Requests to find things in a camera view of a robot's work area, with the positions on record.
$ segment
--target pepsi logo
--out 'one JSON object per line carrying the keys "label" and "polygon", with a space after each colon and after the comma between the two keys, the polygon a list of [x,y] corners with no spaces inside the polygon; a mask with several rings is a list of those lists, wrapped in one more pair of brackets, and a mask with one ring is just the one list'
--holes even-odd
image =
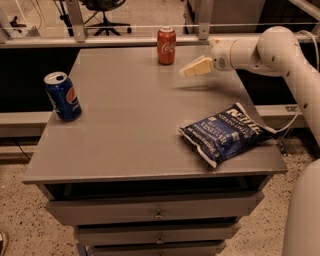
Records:
{"label": "pepsi logo", "polygon": [[69,89],[66,99],[69,104],[75,104],[78,102],[77,95],[73,87]]}

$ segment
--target table top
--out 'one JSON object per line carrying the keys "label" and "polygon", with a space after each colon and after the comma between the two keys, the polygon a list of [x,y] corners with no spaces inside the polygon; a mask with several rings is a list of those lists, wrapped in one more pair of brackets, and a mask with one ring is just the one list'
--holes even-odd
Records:
{"label": "table top", "polygon": [[83,113],[52,114],[24,176],[50,184],[275,174],[286,165],[272,140],[216,169],[178,132],[179,126],[240,102],[262,123],[235,71],[183,78],[181,67],[209,46],[176,48],[175,63],[157,62],[155,47],[83,49],[70,78]]}

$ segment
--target snack bag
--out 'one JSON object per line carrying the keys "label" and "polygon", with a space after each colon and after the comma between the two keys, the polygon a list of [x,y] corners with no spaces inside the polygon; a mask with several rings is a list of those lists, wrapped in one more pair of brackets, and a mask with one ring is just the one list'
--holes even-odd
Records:
{"label": "snack bag", "polygon": [[214,168],[218,163],[276,134],[276,130],[254,122],[240,103],[179,128],[179,132],[197,147],[200,155]]}

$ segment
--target can lid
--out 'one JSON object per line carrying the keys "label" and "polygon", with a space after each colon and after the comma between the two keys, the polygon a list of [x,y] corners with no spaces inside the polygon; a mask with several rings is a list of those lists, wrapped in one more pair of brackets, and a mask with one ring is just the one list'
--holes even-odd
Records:
{"label": "can lid", "polygon": [[47,85],[57,85],[64,82],[68,78],[67,74],[61,71],[53,72],[44,78],[44,82]]}
{"label": "can lid", "polygon": [[173,29],[172,27],[170,27],[170,26],[164,26],[164,27],[162,27],[162,28],[160,29],[160,31],[161,31],[161,32],[166,32],[166,33],[168,33],[168,32],[173,32],[174,29]]}

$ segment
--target soda can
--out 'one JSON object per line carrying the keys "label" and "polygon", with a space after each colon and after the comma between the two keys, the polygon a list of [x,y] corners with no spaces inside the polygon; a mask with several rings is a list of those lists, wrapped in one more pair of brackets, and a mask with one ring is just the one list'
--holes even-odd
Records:
{"label": "soda can", "polygon": [[162,27],[158,31],[157,51],[160,64],[169,65],[174,62],[176,48],[176,32],[171,27]]}
{"label": "soda can", "polygon": [[72,81],[64,72],[53,72],[44,78],[45,88],[57,115],[66,121],[78,118],[82,112]]}

